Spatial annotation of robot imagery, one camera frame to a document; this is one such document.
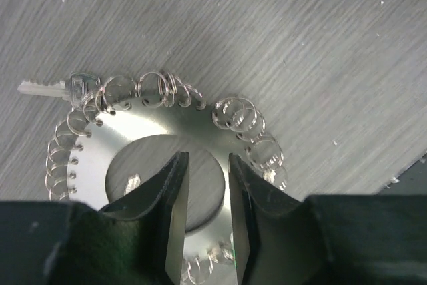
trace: center hole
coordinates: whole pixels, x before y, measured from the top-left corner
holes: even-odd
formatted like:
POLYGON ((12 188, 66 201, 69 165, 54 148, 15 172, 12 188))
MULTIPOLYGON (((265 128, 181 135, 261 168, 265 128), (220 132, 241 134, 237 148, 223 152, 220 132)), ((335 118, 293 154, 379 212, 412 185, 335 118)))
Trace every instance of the center hole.
POLYGON ((189 139, 155 136, 134 141, 112 161, 105 183, 110 202, 123 196, 128 178, 138 174, 144 183, 158 173, 176 152, 189 152, 187 232, 217 212, 224 196, 224 175, 212 155, 189 139))

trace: gray surface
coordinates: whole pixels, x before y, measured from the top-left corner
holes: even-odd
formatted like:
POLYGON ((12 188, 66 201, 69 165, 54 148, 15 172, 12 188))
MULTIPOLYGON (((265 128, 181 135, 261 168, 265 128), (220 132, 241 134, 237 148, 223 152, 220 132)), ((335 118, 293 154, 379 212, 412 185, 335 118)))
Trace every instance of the gray surface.
MULTIPOLYGON (((210 101, 251 98, 283 146, 290 195, 375 192, 427 146, 426 4, 0 0, 0 198, 47 197, 45 144, 69 108, 18 95, 21 80, 85 70, 136 76, 159 67, 210 101)), ((179 146, 170 137, 135 144, 109 176, 160 166, 179 146)), ((190 191, 195 218, 218 200, 209 194, 219 194, 214 163, 201 168, 204 156, 193 153, 191 163, 199 170, 190 191)))

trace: circular metal plate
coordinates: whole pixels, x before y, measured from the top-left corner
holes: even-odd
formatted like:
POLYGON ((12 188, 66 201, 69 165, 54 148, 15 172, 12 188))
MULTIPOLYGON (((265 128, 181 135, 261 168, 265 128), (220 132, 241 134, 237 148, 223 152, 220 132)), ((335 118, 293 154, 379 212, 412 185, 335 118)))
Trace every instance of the circular metal plate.
POLYGON ((77 165, 69 165, 67 171, 75 172, 69 179, 69 187, 77 188, 70 199, 84 202, 96 210, 109 203, 105 179, 110 163, 126 145, 133 141, 155 136, 176 135, 192 139, 205 148, 220 165, 225 190, 222 204, 216 215, 203 226, 185 235, 184 256, 207 256, 207 251, 218 242, 227 242, 232 232, 230 190, 228 186, 228 156, 230 153, 245 157, 245 142, 236 138, 236 133, 217 128, 211 117, 213 106, 198 111, 195 105, 182 108, 150 108, 142 104, 143 98, 130 99, 131 109, 122 111, 125 102, 119 104, 116 115, 101 113, 101 127, 90 123, 86 130, 91 137, 79 137, 77 144, 84 149, 73 150, 70 159, 77 158, 77 165))

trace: key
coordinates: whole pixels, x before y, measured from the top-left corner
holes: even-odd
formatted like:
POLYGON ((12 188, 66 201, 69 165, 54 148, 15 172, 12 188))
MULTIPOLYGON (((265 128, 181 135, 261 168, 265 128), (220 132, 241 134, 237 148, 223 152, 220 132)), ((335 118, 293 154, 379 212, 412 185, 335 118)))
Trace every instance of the key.
POLYGON ((23 81, 18 91, 25 95, 60 97, 70 101, 73 107, 78 107, 81 100, 90 92, 101 86, 99 77, 87 73, 74 73, 69 80, 60 81, 51 85, 43 85, 35 81, 23 81))

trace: key ring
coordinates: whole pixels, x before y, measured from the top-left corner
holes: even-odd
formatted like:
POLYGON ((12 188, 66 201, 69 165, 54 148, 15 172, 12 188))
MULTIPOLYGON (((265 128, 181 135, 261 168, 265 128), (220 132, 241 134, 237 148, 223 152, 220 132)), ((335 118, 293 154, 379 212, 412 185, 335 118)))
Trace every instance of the key ring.
POLYGON ((136 83, 129 82, 129 97, 121 98, 121 101, 114 99, 116 103, 108 102, 107 96, 114 98, 109 88, 119 77, 129 79, 124 76, 110 78, 98 91, 85 97, 82 104, 73 108, 67 119, 55 128, 54 138, 49 142, 46 165, 45 184, 49 197, 52 200, 79 200, 100 209, 109 203, 105 191, 109 165, 127 144, 153 135, 185 136, 198 142, 216 159, 225 182, 224 198, 217 214, 185 236, 184 262, 187 269, 184 269, 182 281, 201 284, 205 279, 197 274, 204 273, 207 278, 216 264, 234 261, 230 240, 229 154, 247 159, 261 177, 283 190, 285 181, 273 180, 283 168, 282 149, 266 133, 264 117, 246 98, 227 97, 208 105, 196 88, 178 76, 150 71, 136 83), (143 90, 142 85, 148 75, 157 77, 158 94, 147 95, 143 90), (65 144, 69 137, 74 137, 75 141, 65 144), (267 160, 259 160, 256 154, 261 144, 272 144, 277 150, 268 155, 267 160), (61 159, 64 153, 69 153, 66 160, 61 159), (65 192, 61 192, 57 188, 64 183, 65 192), (201 262, 209 262, 210 267, 205 266, 205 270, 195 268, 201 266, 201 262))

